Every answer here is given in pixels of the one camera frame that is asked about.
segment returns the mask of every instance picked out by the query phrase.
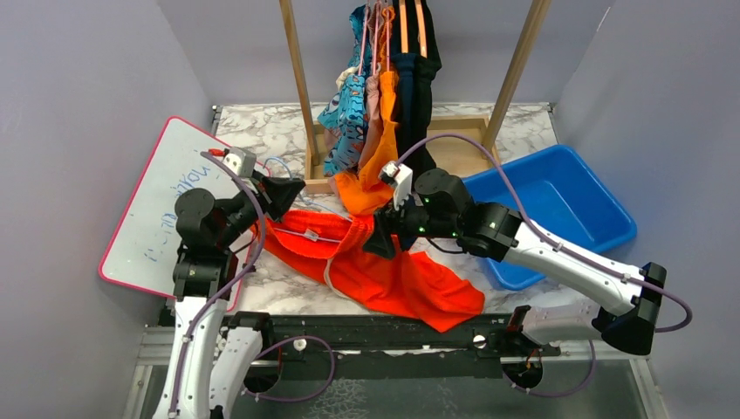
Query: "whiteboard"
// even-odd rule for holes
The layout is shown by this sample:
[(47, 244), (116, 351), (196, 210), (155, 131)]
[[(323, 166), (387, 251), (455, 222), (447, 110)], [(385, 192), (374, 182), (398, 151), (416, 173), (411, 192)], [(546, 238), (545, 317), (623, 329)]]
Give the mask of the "whiteboard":
[[(175, 200), (193, 188), (205, 188), (216, 198), (237, 193), (229, 176), (200, 156), (209, 148), (225, 147), (226, 143), (186, 120), (175, 116), (167, 120), (100, 261), (99, 275), (104, 280), (173, 298), (172, 270), (180, 246)], [(243, 235), (232, 249), (248, 240), (249, 234)], [(246, 251), (238, 256), (241, 266)], [(241, 283), (234, 285), (230, 310), (240, 289)]]

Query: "red-orange garment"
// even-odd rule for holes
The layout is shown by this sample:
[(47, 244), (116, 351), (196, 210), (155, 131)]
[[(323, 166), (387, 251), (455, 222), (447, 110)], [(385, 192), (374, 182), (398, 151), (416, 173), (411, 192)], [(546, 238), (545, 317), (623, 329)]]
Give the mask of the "red-orange garment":
[[(313, 231), (339, 243), (313, 242), (273, 229)], [(267, 221), (264, 248), (321, 284), (327, 263), (333, 287), (370, 310), (421, 319), (439, 332), (480, 314), (483, 293), (426, 253), (399, 252), (392, 260), (362, 251), (373, 233), (373, 218), (351, 223), (334, 214), (288, 211), (282, 223)]]
[(373, 214), (376, 209), (385, 205), (393, 197), (393, 189), (383, 183), (378, 175), (386, 163), (398, 160), (398, 149), (395, 144), (395, 130), (398, 122), (393, 121), (398, 75), (393, 71), (383, 72), (380, 74), (379, 82), (380, 118), (383, 121), (380, 143), (357, 175), (340, 172), (333, 177), (339, 191), (339, 198), (347, 211), (354, 216)]

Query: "wooden tray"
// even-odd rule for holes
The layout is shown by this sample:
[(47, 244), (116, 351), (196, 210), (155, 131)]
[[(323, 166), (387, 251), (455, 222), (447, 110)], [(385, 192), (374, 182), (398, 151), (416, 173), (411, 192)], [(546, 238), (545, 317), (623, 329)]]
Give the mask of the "wooden tray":
[[(433, 117), (427, 129), (427, 135), (455, 133), (481, 142), (488, 121), (487, 115)], [(324, 143), (324, 127), (314, 121), (313, 132), (316, 134), (318, 164), (311, 165), (312, 151), (310, 147), (306, 147), (305, 190), (309, 194), (328, 194), (332, 190), (324, 178), (324, 158), (327, 153)], [(480, 150), (457, 138), (441, 138), (431, 141), (427, 145), (427, 150), (434, 157), (438, 167), (461, 177), (480, 173), (492, 166)], [(496, 148), (491, 151), (496, 160), (500, 161)]]

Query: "blue plastic bin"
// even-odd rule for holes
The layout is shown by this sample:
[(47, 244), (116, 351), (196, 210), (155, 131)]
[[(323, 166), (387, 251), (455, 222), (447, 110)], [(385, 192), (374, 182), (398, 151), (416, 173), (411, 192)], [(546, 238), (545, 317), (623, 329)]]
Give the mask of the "blue plastic bin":
[[(546, 148), (504, 164), (504, 172), (533, 220), (583, 248), (608, 251), (637, 234), (632, 217), (572, 148)], [(495, 168), (463, 182), (478, 202), (517, 208)], [(523, 290), (545, 277), (521, 266), (481, 260), (491, 285), (499, 289)]]

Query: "black garment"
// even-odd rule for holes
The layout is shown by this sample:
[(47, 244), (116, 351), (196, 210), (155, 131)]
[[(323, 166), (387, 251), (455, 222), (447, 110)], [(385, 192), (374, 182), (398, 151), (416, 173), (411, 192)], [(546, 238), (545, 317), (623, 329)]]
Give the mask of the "black garment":
[[(407, 4), (406, 7), (408, 53), (401, 53), (401, 12), (398, 0), (394, 0), (394, 8), (396, 9), (396, 13), (391, 37), (391, 60), (395, 64), (399, 77), (398, 96), (396, 99), (396, 122), (401, 127), (396, 133), (396, 147), (398, 148), (398, 155), (401, 156), (418, 142), (418, 140), (426, 136), (427, 127), (431, 121), (431, 79), (428, 77), (428, 70), (422, 70), (420, 75), (427, 81), (418, 84), (415, 80), (417, 72), (416, 62), (420, 57), (418, 56), (418, 52), (421, 49), (418, 40), (419, 26), (413, 3), (410, 6)], [(421, 98), (417, 96), (417, 91), (415, 90), (417, 86), (422, 88)], [(423, 100), (421, 103), (422, 107), (428, 109), (428, 117), (421, 121), (417, 120), (420, 116), (420, 113), (417, 111), (419, 99)], [(414, 151), (403, 163), (414, 171), (414, 181), (422, 173), (436, 167), (435, 161), (426, 147), (421, 147)]]

